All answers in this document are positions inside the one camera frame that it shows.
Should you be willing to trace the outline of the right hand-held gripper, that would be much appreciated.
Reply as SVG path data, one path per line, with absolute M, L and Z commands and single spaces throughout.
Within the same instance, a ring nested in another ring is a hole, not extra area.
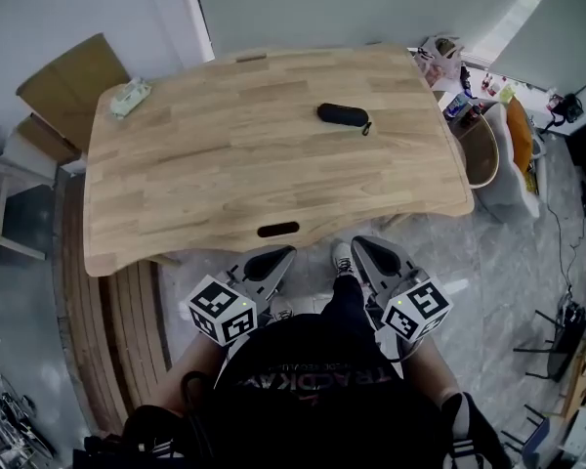
M 405 362 L 443 323 L 453 302 L 439 280 L 399 245 L 357 235 L 351 248 L 361 279 L 370 290 L 365 312 L 375 330 L 394 335 L 398 355 L 390 362 Z

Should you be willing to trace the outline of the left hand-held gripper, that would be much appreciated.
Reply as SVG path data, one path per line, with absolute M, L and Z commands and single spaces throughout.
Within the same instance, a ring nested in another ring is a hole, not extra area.
M 291 245 L 264 246 L 237 256 L 218 275 L 204 277 L 186 300 L 195 327 L 226 347 L 266 325 L 272 298 L 296 254 Z

